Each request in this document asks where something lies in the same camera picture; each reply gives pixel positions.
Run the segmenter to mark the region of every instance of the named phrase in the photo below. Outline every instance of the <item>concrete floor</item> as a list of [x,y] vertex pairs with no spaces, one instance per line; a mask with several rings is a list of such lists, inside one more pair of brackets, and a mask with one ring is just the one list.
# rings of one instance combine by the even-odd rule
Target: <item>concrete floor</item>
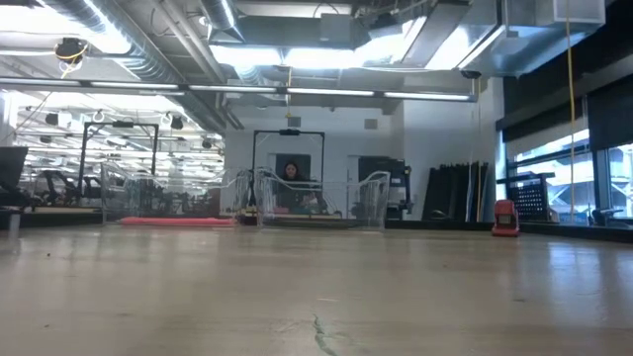
[[0,355],[631,355],[633,249],[488,233],[31,229]]

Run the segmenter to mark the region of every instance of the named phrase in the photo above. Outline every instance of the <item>dark hair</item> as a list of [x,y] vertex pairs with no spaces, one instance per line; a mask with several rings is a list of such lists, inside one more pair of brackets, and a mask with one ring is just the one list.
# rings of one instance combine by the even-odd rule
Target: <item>dark hair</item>
[[288,162],[286,162],[286,165],[284,166],[284,175],[281,178],[283,180],[290,180],[290,177],[288,176],[288,174],[286,174],[286,169],[290,165],[294,166],[295,170],[297,171],[297,173],[295,173],[295,177],[292,178],[292,180],[297,180],[297,181],[304,180],[304,177],[299,172],[299,166],[297,165],[297,163],[295,163],[295,161],[288,161]]

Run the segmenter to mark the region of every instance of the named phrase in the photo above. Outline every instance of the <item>person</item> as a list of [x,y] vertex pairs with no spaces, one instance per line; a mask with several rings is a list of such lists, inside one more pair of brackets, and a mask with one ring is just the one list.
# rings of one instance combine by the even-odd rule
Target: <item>person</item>
[[299,172],[299,166],[293,161],[289,161],[284,166],[284,175],[281,179],[287,182],[306,182],[306,178]]
[[302,184],[308,180],[299,171],[297,163],[293,161],[287,162],[281,179],[284,183],[279,183],[277,205],[289,210],[301,208],[310,192],[302,190],[302,188],[309,188],[308,185]]

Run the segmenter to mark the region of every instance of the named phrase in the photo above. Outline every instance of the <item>clear plastic barrier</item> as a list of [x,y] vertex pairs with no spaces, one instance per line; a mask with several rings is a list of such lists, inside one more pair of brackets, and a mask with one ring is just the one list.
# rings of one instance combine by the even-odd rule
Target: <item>clear plastic barrier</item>
[[228,169],[212,178],[154,177],[101,165],[104,222],[122,218],[216,218],[239,221],[251,174]]
[[254,186],[257,223],[383,229],[389,180],[389,172],[374,172],[359,183],[290,182],[269,168],[258,168]]

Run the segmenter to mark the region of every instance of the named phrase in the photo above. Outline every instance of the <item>metal frame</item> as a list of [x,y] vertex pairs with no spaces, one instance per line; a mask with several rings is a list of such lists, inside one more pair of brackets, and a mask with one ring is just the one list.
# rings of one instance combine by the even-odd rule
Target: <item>metal frame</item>
[[92,136],[88,135],[88,129],[92,126],[105,127],[110,126],[114,128],[124,128],[124,129],[132,129],[133,127],[147,127],[154,128],[154,140],[152,145],[151,152],[151,175],[156,173],[156,150],[158,149],[158,129],[159,124],[136,124],[136,123],[127,123],[127,122],[113,122],[113,123],[84,123],[83,125],[83,140],[81,142],[81,159],[79,160],[79,178],[77,182],[77,191],[79,196],[81,196],[81,192],[83,189],[83,171],[86,163],[86,146],[88,144],[88,139]]
[[257,135],[258,134],[278,134],[278,135],[302,135],[302,134],[317,134],[320,136],[320,181],[323,182],[323,164],[325,161],[325,133],[323,132],[301,132],[299,130],[255,130],[253,133],[253,157],[251,169],[255,171],[255,155],[257,153]]
[[195,85],[174,83],[123,82],[106,80],[68,80],[51,78],[0,77],[0,87],[18,91],[53,91],[72,93],[103,93],[125,95],[165,95],[179,97],[187,93],[238,93],[277,95],[320,95],[350,98],[421,100],[457,103],[475,103],[478,93],[402,92],[371,89],[323,89],[303,87]]

